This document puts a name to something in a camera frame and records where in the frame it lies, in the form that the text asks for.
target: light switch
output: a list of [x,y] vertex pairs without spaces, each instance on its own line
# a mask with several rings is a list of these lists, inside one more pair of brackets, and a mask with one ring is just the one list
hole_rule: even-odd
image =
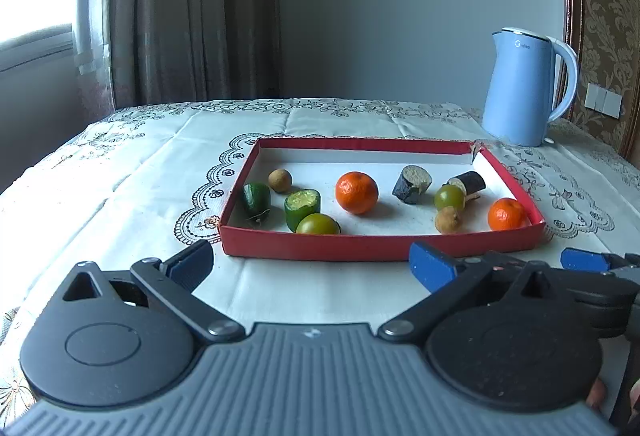
[[589,83],[587,95],[584,97],[584,106],[619,119],[620,108],[622,108],[622,95],[606,90],[597,84]]

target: kettle handle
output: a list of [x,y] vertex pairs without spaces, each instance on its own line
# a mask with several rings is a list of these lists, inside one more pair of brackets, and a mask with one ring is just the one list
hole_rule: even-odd
[[564,94],[562,102],[559,103],[556,109],[551,111],[548,119],[548,122],[551,122],[561,117],[562,114],[569,109],[569,106],[571,106],[575,99],[575,93],[578,89],[578,58],[577,55],[575,55],[574,49],[565,42],[558,41],[558,39],[555,38],[549,39],[551,39],[554,54],[558,54],[562,59],[564,59],[569,72],[569,82],[566,85],[566,93]]

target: kettle lid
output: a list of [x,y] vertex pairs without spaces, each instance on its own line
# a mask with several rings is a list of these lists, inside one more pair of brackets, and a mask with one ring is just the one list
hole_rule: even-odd
[[530,30],[524,30],[523,28],[513,28],[511,26],[505,26],[503,29],[505,32],[513,32],[514,34],[519,34],[520,36],[529,36],[530,38],[542,39],[542,41],[552,42],[549,36],[543,36],[542,34],[536,34]]

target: white tablecloth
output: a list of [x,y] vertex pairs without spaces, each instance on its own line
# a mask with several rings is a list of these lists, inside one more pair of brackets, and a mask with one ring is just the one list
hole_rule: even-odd
[[[473,114],[454,105],[322,99],[124,109],[0,195],[0,313],[19,308],[0,344],[0,428],[33,401],[20,345],[78,261],[123,270],[208,239],[215,267],[195,294],[248,329],[255,321],[365,321],[376,329],[427,295],[404,262],[225,256],[218,217],[252,143],[265,135],[484,139],[549,225],[545,244],[522,257],[558,266],[565,247],[640,253],[640,173],[566,121],[552,125],[555,143],[524,148],[487,138]],[[620,370],[609,374],[615,382]]]

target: orange fruit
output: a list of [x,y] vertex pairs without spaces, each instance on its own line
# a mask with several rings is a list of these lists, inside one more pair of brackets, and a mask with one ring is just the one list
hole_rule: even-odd
[[527,211],[513,198],[500,198],[489,209],[487,220],[492,231],[517,229],[524,225]]
[[335,199],[347,212],[364,214],[378,201],[378,186],[368,174],[348,172],[335,184]]

